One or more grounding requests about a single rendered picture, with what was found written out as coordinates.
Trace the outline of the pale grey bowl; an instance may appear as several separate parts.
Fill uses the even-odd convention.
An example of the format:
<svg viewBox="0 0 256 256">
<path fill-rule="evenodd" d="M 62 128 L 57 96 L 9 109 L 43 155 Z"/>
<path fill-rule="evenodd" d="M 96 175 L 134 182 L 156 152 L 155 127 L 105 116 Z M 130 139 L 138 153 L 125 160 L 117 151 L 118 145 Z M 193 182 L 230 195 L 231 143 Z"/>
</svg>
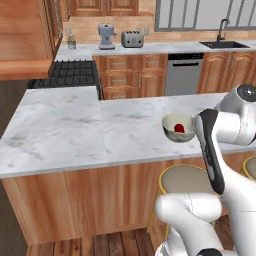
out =
<svg viewBox="0 0 256 256">
<path fill-rule="evenodd" d="M 182 124 L 185 133 L 175 132 L 174 126 Z M 186 114 L 169 114 L 162 119 L 162 127 L 165 135 L 173 142 L 185 143 L 195 136 L 193 117 Z"/>
</svg>

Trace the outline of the wooden counter island body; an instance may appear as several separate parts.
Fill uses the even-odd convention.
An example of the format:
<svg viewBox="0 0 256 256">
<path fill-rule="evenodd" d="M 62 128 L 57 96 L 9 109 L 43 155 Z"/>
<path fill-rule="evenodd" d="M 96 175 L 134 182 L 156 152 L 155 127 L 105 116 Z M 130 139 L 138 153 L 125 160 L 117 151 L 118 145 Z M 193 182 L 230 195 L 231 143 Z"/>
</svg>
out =
<svg viewBox="0 0 256 256">
<path fill-rule="evenodd" d="M 203 168 L 201 157 L 5 178 L 3 186 L 29 245 L 143 228 L 158 176 L 172 165 Z"/>
</svg>

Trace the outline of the wooden base cupboard run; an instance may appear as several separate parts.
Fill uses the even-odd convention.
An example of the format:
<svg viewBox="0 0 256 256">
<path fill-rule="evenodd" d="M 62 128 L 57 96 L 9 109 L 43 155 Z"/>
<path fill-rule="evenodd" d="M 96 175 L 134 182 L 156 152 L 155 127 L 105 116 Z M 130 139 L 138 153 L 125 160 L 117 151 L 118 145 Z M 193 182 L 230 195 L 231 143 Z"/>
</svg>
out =
<svg viewBox="0 0 256 256">
<path fill-rule="evenodd" d="M 164 95 L 167 54 L 93 56 L 103 100 Z"/>
</svg>

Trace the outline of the yellow-rimmed grey stool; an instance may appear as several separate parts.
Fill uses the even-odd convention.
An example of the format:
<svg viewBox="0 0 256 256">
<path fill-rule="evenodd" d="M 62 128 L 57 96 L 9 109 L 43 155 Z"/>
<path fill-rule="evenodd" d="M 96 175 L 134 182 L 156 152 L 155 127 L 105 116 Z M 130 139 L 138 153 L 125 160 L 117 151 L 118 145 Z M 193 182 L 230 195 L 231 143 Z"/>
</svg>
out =
<svg viewBox="0 0 256 256">
<path fill-rule="evenodd" d="M 256 156 L 249 157 L 243 162 L 240 173 L 249 179 L 256 180 Z"/>
<path fill-rule="evenodd" d="M 197 166 L 182 164 L 170 166 L 160 173 L 156 196 L 184 192 L 214 194 L 207 171 Z"/>
</svg>

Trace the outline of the stainless steel dishwasher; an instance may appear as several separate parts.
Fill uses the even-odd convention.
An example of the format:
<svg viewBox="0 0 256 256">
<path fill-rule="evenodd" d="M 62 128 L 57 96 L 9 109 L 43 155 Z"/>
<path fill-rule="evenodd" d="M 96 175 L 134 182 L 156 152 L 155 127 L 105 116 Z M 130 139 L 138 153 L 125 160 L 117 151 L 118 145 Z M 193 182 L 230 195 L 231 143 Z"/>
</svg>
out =
<svg viewBox="0 0 256 256">
<path fill-rule="evenodd" d="M 175 53 L 168 55 L 166 96 L 196 93 L 203 57 L 203 53 Z"/>
</svg>

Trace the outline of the black gas hob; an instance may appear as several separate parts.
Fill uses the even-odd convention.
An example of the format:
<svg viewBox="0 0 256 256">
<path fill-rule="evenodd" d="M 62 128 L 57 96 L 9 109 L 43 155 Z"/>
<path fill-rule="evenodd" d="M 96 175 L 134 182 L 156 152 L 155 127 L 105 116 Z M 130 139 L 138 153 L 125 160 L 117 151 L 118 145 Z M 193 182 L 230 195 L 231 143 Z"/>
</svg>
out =
<svg viewBox="0 0 256 256">
<path fill-rule="evenodd" d="M 64 87 L 95 87 L 98 99 L 102 99 L 101 79 L 94 60 L 56 61 L 49 77 L 32 79 L 29 89 L 47 89 Z"/>
</svg>

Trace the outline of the silver toaster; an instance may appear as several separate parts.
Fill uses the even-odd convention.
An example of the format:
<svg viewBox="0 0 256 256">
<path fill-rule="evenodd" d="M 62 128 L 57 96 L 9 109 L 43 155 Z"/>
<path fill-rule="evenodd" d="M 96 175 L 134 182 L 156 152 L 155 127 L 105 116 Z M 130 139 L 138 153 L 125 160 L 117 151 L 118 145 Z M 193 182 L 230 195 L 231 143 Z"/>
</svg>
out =
<svg viewBox="0 0 256 256">
<path fill-rule="evenodd" d="M 123 31 L 121 34 L 121 44 L 125 48 L 142 48 L 144 36 L 139 31 Z"/>
</svg>

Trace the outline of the grey blue coffee machine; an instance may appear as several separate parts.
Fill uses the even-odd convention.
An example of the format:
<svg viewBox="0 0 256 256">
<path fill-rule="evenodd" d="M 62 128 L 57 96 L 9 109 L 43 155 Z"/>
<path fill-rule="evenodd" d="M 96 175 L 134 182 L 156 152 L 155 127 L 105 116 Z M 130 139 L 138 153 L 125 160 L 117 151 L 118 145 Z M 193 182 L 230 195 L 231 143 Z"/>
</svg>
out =
<svg viewBox="0 0 256 256">
<path fill-rule="evenodd" d="M 98 34 L 101 37 L 99 49 L 113 50 L 115 45 L 112 43 L 112 36 L 115 36 L 114 26 L 112 24 L 99 24 Z"/>
</svg>

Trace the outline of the small potted plant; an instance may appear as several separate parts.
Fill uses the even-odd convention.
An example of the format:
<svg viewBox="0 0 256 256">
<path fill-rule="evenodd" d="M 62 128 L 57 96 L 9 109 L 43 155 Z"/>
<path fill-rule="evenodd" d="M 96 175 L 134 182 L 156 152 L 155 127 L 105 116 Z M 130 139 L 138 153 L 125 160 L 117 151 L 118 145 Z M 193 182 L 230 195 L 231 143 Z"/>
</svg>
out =
<svg viewBox="0 0 256 256">
<path fill-rule="evenodd" d="M 75 39 L 74 35 L 69 34 L 67 36 L 67 46 L 70 50 L 75 50 L 76 49 L 76 39 Z"/>
</svg>

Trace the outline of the wooden sink cupboard run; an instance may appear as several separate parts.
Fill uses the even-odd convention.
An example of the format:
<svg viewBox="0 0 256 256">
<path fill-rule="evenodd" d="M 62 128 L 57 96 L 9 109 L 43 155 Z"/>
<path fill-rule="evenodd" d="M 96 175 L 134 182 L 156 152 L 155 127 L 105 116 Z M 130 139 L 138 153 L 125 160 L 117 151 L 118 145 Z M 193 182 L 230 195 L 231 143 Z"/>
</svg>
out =
<svg viewBox="0 0 256 256">
<path fill-rule="evenodd" d="M 204 54 L 198 94 L 229 92 L 240 84 L 256 87 L 256 51 Z"/>
</svg>

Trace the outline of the black sink basin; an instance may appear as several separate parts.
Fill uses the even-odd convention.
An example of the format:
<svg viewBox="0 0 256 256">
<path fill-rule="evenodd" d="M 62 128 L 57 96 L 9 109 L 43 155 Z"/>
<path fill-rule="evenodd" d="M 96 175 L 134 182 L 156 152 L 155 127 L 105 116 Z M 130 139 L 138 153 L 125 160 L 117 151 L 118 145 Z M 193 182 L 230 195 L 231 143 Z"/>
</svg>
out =
<svg viewBox="0 0 256 256">
<path fill-rule="evenodd" d="M 199 43 L 210 49 L 250 48 L 249 46 L 238 43 L 236 41 L 215 41 L 215 42 L 199 42 Z"/>
</svg>

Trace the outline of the black tap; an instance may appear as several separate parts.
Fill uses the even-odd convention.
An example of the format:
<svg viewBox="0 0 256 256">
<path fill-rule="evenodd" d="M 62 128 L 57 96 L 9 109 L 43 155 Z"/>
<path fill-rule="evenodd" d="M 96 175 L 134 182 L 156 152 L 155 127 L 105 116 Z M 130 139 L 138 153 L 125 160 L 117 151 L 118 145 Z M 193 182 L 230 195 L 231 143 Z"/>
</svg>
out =
<svg viewBox="0 0 256 256">
<path fill-rule="evenodd" d="M 219 30 L 218 30 L 218 34 L 217 34 L 217 38 L 216 38 L 216 42 L 220 42 L 220 41 L 225 40 L 225 36 L 222 35 L 223 26 L 224 26 L 225 23 L 227 25 L 230 23 L 228 18 L 224 18 L 224 19 L 221 20 Z"/>
</svg>

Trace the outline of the grey-framed window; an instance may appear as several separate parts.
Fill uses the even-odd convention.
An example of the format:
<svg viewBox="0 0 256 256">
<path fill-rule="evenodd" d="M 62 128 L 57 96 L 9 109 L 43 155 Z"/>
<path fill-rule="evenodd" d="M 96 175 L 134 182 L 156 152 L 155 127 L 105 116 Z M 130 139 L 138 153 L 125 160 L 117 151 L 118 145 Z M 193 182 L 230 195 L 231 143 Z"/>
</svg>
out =
<svg viewBox="0 0 256 256">
<path fill-rule="evenodd" d="M 156 0 L 156 32 L 256 30 L 256 0 Z"/>
</svg>

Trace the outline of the tall wooden cupboard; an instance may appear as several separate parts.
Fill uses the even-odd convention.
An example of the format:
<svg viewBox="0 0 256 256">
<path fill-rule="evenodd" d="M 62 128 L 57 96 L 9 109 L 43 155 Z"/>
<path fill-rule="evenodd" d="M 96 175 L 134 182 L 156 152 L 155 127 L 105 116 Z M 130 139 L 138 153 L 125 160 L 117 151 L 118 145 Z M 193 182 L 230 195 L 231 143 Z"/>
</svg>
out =
<svg viewBox="0 0 256 256">
<path fill-rule="evenodd" d="M 62 32 L 59 0 L 0 0 L 0 80 L 47 78 Z"/>
</svg>

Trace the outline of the wooden wall cupboards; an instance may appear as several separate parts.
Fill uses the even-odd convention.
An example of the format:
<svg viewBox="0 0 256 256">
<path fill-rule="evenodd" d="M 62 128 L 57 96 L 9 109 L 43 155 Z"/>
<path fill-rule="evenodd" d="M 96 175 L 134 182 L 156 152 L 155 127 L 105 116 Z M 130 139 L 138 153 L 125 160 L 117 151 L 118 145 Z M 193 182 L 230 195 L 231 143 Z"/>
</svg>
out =
<svg viewBox="0 0 256 256">
<path fill-rule="evenodd" d="M 139 0 L 70 0 L 72 16 L 137 16 Z"/>
</svg>

